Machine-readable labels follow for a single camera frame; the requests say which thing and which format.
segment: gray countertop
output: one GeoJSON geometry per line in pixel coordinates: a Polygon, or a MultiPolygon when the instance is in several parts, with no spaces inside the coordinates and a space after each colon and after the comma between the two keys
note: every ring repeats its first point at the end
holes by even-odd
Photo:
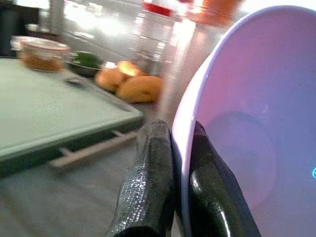
{"type": "MultiPolygon", "coordinates": [[[[153,105],[137,108],[154,119],[153,105]]],[[[0,236],[102,237],[135,154],[132,142],[63,175],[44,164],[0,179],[0,236]]]]}

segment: food in container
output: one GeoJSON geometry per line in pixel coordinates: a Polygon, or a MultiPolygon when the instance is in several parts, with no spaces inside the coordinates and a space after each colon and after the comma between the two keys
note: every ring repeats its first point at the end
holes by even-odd
{"type": "Polygon", "coordinates": [[[38,71],[58,72],[64,68],[70,47],[48,39],[26,38],[20,40],[24,65],[38,71]]]}

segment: orange object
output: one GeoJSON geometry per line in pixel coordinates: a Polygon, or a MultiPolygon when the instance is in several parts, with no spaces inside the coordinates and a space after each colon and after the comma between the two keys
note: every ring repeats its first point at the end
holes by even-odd
{"type": "Polygon", "coordinates": [[[188,18],[211,26],[226,26],[232,20],[239,0],[194,0],[190,3],[188,18]]]}

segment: green cutting board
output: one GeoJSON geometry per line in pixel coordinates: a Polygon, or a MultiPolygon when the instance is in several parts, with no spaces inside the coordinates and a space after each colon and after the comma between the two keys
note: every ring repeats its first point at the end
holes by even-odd
{"type": "Polygon", "coordinates": [[[73,76],[0,59],[0,177],[58,156],[56,148],[70,142],[89,144],[109,130],[141,125],[140,111],[118,107],[111,94],[64,81],[73,76]]]}

